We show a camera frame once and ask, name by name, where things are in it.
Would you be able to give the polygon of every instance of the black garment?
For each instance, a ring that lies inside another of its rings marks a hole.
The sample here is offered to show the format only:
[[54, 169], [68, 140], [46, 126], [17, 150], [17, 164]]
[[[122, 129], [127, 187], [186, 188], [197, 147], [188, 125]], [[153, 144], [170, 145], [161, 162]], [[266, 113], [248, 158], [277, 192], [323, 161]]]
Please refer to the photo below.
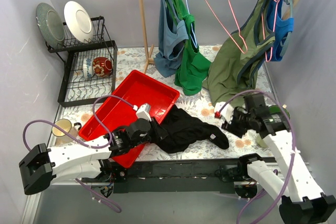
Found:
[[216, 126], [194, 118], [175, 105], [160, 125], [168, 136], [156, 144], [167, 153], [182, 152], [198, 140], [209, 139], [221, 149], [229, 148], [226, 135]]

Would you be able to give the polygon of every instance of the red plastic bin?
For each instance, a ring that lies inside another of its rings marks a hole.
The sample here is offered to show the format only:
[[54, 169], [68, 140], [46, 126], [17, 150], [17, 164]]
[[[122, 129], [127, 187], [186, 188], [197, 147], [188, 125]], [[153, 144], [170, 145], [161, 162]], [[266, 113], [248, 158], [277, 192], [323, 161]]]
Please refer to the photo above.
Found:
[[[158, 123], [162, 122], [180, 96], [177, 90], [137, 70], [133, 70], [112, 94], [137, 106], [148, 103], [151, 106], [150, 116], [154, 116]], [[106, 99], [96, 114], [110, 131], [119, 126], [129, 125], [137, 120], [135, 111], [130, 106], [112, 97]], [[86, 141], [96, 139], [105, 134], [106, 131], [94, 116], [79, 131], [79, 136]], [[143, 144], [139, 145], [128, 153], [113, 159], [123, 167], [130, 168], [143, 148]]]

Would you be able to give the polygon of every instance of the yellow mug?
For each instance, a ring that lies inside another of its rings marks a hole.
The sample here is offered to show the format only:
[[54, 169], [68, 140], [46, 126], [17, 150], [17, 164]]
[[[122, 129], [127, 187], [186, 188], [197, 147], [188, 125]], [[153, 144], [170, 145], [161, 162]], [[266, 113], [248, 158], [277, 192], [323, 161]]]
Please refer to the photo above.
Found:
[[[60, 119], [55, 124], [75, 138], [78, 136], [78, 131], [82, 128], [81, 123], [74, 123], [72, 126], [71, 121], [68, 119]], [[58, 140], [62, 140], [64, 143], [72, 142], [72, 138], [68, 137], [56, 127], [52, 127], [52, 134], [57, 137]]]

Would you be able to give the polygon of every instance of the dish rack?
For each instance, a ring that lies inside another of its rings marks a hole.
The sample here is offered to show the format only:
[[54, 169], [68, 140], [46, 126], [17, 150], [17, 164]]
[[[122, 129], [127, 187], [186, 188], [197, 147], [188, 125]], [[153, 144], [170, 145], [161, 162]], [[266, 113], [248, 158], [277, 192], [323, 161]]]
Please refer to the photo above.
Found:
[[[64, 44], [55, 49], [46, 43], [48, 51], [55, 53], [64, 63], [65, 71], [58, 96], [58, 103], [63, 107], [81, 106], [93, 104], [102, 95], [111, 94], [115, 89], [115, 76], [117, 71], [118, 48], [105, 26], [105, 19], [102, 16], [91, 18], [94, 36], [92, 40], [82, 43], [70, 32], [67, 24], [63, 22], [65, 30]], [[65, 61], [59, 52], [68, 52], [68, 59]], [[113, 72], [107, 77], [85, 79], [83, 75], [83, 59], [106, 57], [113, 63]]]

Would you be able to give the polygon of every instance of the mug handle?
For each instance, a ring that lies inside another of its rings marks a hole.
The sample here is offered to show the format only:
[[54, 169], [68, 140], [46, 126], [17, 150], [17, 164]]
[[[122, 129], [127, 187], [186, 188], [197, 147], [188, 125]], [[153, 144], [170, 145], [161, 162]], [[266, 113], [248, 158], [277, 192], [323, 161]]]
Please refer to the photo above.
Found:
[[81, 123], [74, 123], [73, 126], [74, 126], [74, 127], [75, 127], [75, 126], [79, 126], [79, 128], [77, 129], [77, 131], [79, 131], [79, 130], [82, 128], [82, 124], [81, 124]]

